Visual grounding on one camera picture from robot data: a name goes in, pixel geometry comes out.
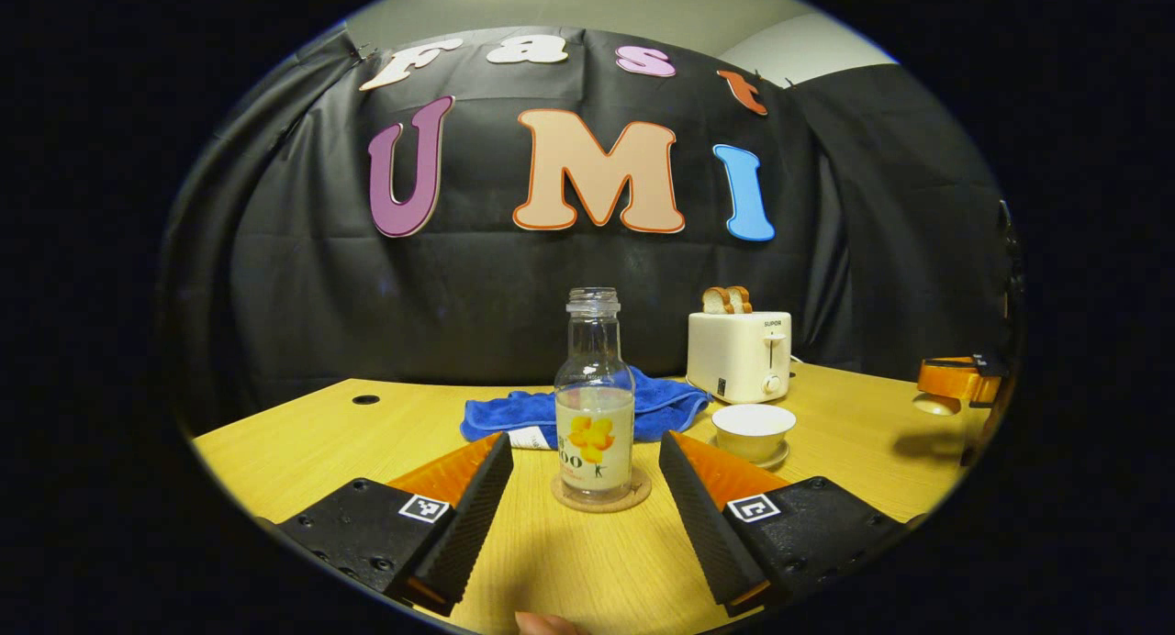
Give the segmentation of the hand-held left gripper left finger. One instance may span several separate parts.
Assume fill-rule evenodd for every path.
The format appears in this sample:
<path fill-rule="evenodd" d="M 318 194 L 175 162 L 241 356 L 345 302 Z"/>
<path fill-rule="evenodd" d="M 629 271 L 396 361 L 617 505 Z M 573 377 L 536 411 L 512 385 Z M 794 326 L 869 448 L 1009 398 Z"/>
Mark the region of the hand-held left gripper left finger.
<path fill-rule="evenodd" d="M 495 433 L 390 482 L 352 479 L 275 527 L 360 584 L 448 617 L 512 469 Z"/>

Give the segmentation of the clear glass water bottle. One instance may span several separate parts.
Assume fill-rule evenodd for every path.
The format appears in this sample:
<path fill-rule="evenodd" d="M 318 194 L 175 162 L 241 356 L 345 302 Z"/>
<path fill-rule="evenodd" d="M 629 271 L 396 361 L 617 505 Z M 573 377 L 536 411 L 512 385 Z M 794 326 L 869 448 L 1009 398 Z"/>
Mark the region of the clear glass water bottle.
<path fill-rule="evenodd" d="M 620 298 L 612 287 L 575 287 L 566 310 L 568 356 L 553 380 L 562 493 L 571 504 L 613 504 L 631 489 L 634 442 Z"/>

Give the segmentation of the blue towel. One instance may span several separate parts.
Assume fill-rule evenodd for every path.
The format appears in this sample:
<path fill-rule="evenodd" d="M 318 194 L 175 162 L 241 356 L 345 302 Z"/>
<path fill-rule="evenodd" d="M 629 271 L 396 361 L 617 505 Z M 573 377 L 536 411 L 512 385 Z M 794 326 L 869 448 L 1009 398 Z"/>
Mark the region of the blue towel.
<path fill-rule="evenodd" d="M 712 402 L 712 396 L 694 385 L 650 377 L 634 366 L 631 370 L 637 442 L 658 441 L 669 430 L 687 430 Z M 505 397 L 466 401 L 459 432 L 466 441 L 505 432 L 515 448 L 553 450 L 557 447 L 553 393 L 511 392 Z"/>

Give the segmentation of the round cork coaster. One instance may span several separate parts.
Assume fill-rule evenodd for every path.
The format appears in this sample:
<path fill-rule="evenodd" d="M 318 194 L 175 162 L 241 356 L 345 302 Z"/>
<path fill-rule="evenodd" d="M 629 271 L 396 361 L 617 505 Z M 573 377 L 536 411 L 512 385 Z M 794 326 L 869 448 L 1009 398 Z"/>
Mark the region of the round cork coaster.
<path fill-rule="evenodd" d="M 604 502 L 585 502 L 576 500 L 576 497 L 572 496 L 572 492 L 558 476 L 551 479 L 550 489 L 553 492 L 555 501 L 557 501 L 558 504 L 566 506 L 568 508 L 575 509 L 575 512 L 604 514 L 624 512 L 637 504 L 642 504 L 642 502 L 650 496 L 652 484 L 647 473 L 643 472 L 642 467 L 633 467 L 631 472 L 630 489 L 626 496 L 617 497 L 616 501 L 606 502 L 606 504 L 604 504 Z"/>

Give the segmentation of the cream toaster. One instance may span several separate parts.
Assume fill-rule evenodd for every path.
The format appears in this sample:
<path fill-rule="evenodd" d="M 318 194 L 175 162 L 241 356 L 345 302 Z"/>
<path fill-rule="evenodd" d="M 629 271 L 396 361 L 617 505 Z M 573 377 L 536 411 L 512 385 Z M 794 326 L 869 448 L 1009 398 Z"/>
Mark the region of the cream toaster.
<path fill-rule="evenodd" d="M 761 405 L 788 393 L 790 314 L 689 314 L 687 380 L 727 405 Z"/>

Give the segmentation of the cream ceramic teacup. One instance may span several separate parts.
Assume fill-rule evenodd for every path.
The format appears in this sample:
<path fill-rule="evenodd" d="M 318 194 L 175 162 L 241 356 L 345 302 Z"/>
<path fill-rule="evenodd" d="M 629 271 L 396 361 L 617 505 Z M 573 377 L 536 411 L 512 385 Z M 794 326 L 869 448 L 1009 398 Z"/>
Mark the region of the cream ceramic teacup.
<path fill-rule="evenodd" d="M 771 405 L 731 405 L 717 410 L 711 421 L 716 426 L 718 448 L 753 460 L 776 454 L 779 443 L 786 441 L 786 435 L 797 425 L 792 412 Z"/>

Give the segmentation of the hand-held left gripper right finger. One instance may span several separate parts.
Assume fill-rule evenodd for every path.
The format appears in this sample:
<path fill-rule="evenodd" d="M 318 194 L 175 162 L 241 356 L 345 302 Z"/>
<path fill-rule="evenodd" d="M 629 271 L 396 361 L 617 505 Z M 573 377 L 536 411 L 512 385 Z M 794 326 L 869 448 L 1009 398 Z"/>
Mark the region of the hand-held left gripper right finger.
<path fill-rule="evenodd" d="M 730 617 L 834 584 L 909 530 L 826 477 L 788 482 L 678 432 L 662 437 L 659 467 Z"/>

